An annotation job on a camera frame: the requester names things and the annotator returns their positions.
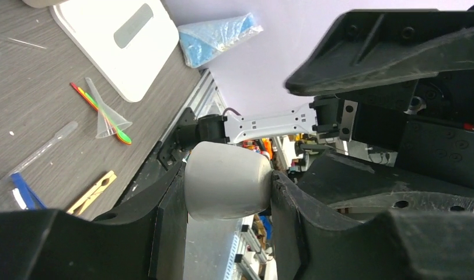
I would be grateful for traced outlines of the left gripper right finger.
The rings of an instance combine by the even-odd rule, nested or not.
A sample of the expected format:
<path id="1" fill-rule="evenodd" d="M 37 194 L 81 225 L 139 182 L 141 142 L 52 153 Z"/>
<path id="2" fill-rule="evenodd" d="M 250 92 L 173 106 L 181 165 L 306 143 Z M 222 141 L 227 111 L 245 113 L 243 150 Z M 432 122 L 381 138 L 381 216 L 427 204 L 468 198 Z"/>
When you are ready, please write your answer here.
<path id="1" fill-rule="evenodd" d="M 474 279 L 474 213 L 388 210 L 368 222 L 271 176 L 279 279 Z"/>

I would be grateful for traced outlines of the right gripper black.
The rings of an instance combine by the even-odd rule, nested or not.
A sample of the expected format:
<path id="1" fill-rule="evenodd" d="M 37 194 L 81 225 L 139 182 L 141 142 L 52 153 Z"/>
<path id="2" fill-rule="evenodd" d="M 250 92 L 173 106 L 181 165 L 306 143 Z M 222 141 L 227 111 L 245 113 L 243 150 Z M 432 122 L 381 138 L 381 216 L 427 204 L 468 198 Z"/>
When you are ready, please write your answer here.
<path id="1" fill-rule="evenodd" d="M 308 222 L 345 222 L 338 209 L 376 208 L 474 222 L 474 190 L 461 187 L 474 186 L 470 69 L 474 10 L 340 15 L 285 88 L 296 96 L 341 93 L 314 98 L 313 130 L 394 151 L 397 168 L 325 152 L 298 183 L 298 213 Z"/>

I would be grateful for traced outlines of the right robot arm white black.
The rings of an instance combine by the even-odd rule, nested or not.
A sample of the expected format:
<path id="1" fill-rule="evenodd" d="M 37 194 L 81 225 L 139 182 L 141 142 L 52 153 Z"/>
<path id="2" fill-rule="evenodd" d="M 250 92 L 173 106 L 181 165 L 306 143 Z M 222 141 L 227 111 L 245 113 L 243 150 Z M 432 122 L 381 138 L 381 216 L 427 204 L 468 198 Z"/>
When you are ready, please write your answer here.
<path id="1" fill-rule="evenodd" d="M 264 156 L 238 143 L 324 134 L 396 152 L 394 167 L 328 146 L 299 186 L 335 210 L 474 211 L 474 8 L 351 10 L 285 88 L 312 103 L 269 115 L 207 115 L 177 132 L 191 148 L 185 203 L 198 220 L 270 207 Z"/>

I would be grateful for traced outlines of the blue safety glasses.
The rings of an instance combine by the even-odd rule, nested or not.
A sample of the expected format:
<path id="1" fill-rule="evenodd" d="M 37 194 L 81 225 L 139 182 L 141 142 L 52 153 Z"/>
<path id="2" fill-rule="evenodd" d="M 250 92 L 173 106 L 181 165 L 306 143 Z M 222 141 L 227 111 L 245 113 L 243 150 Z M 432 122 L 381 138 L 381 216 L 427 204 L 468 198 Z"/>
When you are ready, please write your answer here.
<path id="1" fill-rule="evenodd" d="M 0 179 L 0 212 L 46 209 L 20 172 Z"/>

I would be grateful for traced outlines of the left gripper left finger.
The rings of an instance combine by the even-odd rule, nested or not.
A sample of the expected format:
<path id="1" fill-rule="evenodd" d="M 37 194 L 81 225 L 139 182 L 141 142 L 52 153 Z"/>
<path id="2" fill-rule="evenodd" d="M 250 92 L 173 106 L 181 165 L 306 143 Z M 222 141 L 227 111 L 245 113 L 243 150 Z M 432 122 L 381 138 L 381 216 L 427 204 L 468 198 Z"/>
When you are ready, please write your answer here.
<path id="1" fill-rule="evenodd" d="M 0 213 L 0 279 L 182 279 L 184 169 L 92 221 L 57 209 Z"/>

